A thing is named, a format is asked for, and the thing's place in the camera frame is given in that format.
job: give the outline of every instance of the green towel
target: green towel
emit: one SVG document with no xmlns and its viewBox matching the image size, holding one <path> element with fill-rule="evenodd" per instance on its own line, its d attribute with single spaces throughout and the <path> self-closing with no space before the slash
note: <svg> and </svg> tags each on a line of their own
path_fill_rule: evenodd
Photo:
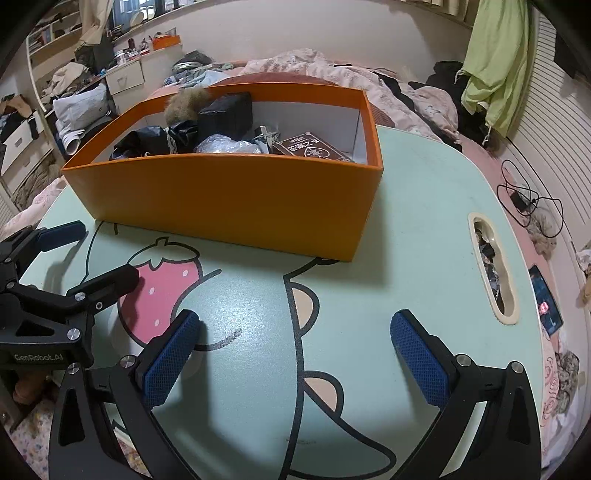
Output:
<svg viewBox="0 0 591 480">
<path fill-rule="evenodd" d="M 462 105 L 488 110 L 486 124 L 501 135 L 517 111 L 528 66 L 527 0 L 480 0 L 461 75 L 470 75 Z"/>
</svg>

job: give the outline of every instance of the metal tool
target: metal tool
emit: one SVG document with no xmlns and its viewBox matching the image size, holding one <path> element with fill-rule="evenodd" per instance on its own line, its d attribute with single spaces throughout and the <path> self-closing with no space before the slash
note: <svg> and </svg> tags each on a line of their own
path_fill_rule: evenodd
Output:
<svg viewBox="0 0 591 480">
<path fill-rule="evenodd" d="M 468 355 L 454 356 L 409 310 L 394 315 L 390 334 L 425 399 L 440 409 L 393 480 L 540 478 L 540 428 L 521 363 L 511 362 L 505 369 L 481 367 Z M 479 402 L 486 402 L 486 408 L 461 467 L 441 476 Z"/>
<path fill-rule="evenodd" d="M 114 403 L 152 478 L 199 477 L 172 445 L 152 408 L 162 405 L 199 337 L 199 317 L 183 310 L 138 357 L 86 370 L 70 365 L 51 424 L 49 476 L 61 480 L 145 479 L 132 470 L 115 438 L 106 403 Z"/>
<path fill-rule="evenodd" d="M 58 295 L 19 280 L 41 252 L 82 240 L 86 227 L 72 222 L 55 228 L 26 227 L 0 243 L 0 368 L 89 367 L 95 314 L 131 293 L 138 271 L 124 265 Z"/>
</svg>

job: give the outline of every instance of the strawberry print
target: strawberry print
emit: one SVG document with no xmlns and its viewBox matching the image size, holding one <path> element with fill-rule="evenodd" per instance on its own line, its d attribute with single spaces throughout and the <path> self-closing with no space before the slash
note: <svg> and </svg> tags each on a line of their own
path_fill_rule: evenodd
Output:
<svg viewBox="0 0 591 480">
<path fill-rule="evenodd" d="M 174 319 L 178 305 L 204 277 L 199 252 L 168 237 L 158 238 L 128 261 L 139 271 L 139 284 L 119 299 L 119 318 L 128 335 L 141 346 L 162 335 Z"/>
</svg>

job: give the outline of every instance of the blue gripper pad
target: blue gripper pad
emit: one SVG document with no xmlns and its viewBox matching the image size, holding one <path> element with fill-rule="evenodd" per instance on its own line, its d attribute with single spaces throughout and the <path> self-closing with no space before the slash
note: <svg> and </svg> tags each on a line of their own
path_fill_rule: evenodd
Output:
<svg viewBox="0 0 591 480">
<path fill-rule="evenodd" d="M 447 375 L 402 312 L 392 317 L 390 337 L 394 348 L 413 373 L 427 403 L 443 410 L 450 395 Z"/>
<path fill-rule="evenodd" d="M 166 401 L 197 343 L 200 325 L 195 312 L 187 315 L 144 375 L 142 400 L 146 407 L 154 408 Z"/>
<path fill-rule="evenodd" d="M 42 252 L 49 252 L 57 247 L 82 240 L 86 235 L 84 223 L 77 220 L 43 230 L 37 237 L 37 245 Z"/>
</svg>

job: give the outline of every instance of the bear ear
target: bear ear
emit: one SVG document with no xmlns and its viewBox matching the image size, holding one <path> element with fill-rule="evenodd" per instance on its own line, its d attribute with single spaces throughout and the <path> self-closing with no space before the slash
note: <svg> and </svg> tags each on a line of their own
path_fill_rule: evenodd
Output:
<svg viewBox="0 0 591 480">
<path fill-rule="evenodd" d="M 345 404 L 345 394 L 340 382 L 325 372 L 304 372 L 306 388 L 309 388 L 326 404 L 326 406 L 341 416 Z"/>
<path fill-rule="evenodd" d="M 295 282 L 290 282 L 290 287 L 300 331 L 302 335 L 305 335 L 318 318 L 320 302 L 316 294 L 308 287 Z"/>
</svg>

